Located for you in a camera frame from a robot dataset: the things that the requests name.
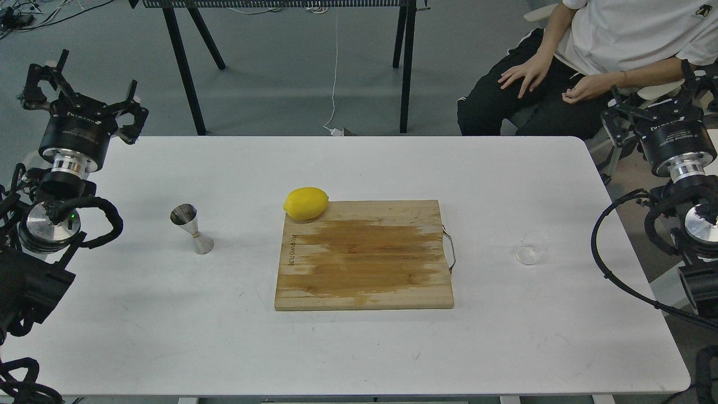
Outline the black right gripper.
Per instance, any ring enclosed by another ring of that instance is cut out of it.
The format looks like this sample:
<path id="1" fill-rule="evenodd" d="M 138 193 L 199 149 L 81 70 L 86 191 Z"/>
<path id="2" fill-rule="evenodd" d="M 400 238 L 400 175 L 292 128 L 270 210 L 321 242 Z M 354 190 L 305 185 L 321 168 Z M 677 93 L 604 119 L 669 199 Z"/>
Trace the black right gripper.
<path id="1" fill-rule="evenodd" d="M 637 118 L 628 113 L 643 110 L 651 104 L 644 97 L 643 90 L 618 89 L 611 87 L 612 100 L 608 108 L 601 113 L 603 129 L 612 143 L 605 161 L 600 163 L 600 177 L 607 186 L 613 179 L 618 162 L 633 153 L 639 142 L 651 172 L 657 177 L 677 179 L 679 164 L 695 162 L 703 168 L 716 159 L 716 148 L 708 135 L 703 122 L 703 108 L 694 107 L 693 101 L 699 99 L 698 93 L 707 90 L 713 95 L 708 104 L 708 113 L 717 112 L 716 75 L 706 72 L 698 76 L 687 59 L 680 62 L 684 83 L 680 87 L 680 112 L 674 115 L 677 107 L 667 103 L 648 109 L 649 120 Z"/>

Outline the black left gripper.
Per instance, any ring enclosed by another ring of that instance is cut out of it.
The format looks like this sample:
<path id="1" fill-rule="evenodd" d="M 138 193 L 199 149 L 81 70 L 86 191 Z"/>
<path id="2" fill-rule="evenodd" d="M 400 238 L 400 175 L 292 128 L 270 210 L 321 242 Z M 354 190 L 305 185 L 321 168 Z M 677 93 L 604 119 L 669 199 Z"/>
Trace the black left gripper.
<path id="1" fill-rule="evenodd" d="M 149 111 L 135 100 L 136 80 L 131 80 L 126 99 L 108 105 L 105 115 L 97 115 L 93 110 L 70 110 L 79 108 L 79 96 L 62 74 L 69 53 L 64 49 L 54 66 L 31 64 L 19 100 L 26 110 L 50 113 L 38 153 L 52 165 L 52 172 L 96 172 L 104 166 L 112 136 L 118 136 L 126 145 L 134 145 Z M 42 81 L 56 92 L 56 100 L 48 100 L 39 86 Z M 119 126 L 117 118 L 124 115 L 133 120 L 129 125 Z"/>

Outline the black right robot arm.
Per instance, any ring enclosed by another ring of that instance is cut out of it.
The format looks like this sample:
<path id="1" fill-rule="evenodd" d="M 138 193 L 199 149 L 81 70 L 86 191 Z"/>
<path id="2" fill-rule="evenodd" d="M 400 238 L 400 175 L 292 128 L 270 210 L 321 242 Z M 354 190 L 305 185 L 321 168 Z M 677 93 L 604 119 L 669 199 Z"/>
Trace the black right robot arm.
<path id="1" fill-rule="evenodd" d="M 716 148 L 708 130 L 716 128 L 716 100 L 700 106 L 705 93 L 716 95 L 716 75 L 695 72 L 682 61 L 684 81 L 678 92 L 657 103 L 639 107 L 612 87 L 614 99 L 601 115 L 616 148 L 623 136 L 635 135 L 654 176 L 666 177 L 665 186 L 651 191 L 636 189 L 603 210 L 591 233 L 591 252 L 604 278 L 654 309 L 716 330 L 716 176 L 706 168 L 716 162 Z M 644 230 L 649 240 L 667 255 L 680 256 L 680 284 L 692 312 L 677 309 L 635 291 L 604 263 L 597 247 L 600 226 L 619 205 L 630 200 L 648 207 Z"/>

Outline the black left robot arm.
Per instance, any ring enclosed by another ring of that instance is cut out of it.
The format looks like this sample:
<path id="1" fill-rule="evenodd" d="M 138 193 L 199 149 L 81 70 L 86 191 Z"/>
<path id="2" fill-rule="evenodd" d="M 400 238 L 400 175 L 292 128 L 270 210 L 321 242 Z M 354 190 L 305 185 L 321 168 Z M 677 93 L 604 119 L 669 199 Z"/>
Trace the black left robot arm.
<path id="1" fill-rule="evenodd" d="M 38 153 L 48 168 L 17 164 L 2 189 L 2 342 L 23 337 L 56 309 L 75 280 L 67 271 L 80 248 L 115 240 L 123 220 L 96 194 L 87 175 L 103 168 L 110 140 L 133 145 L 148 110 L 135 99 L 105 103 L 72 89 L 62 71 L 69 51 L 54 66 L 31 64 L 21 92 L 26 110 L 44 110 L 49 122 Z"/>

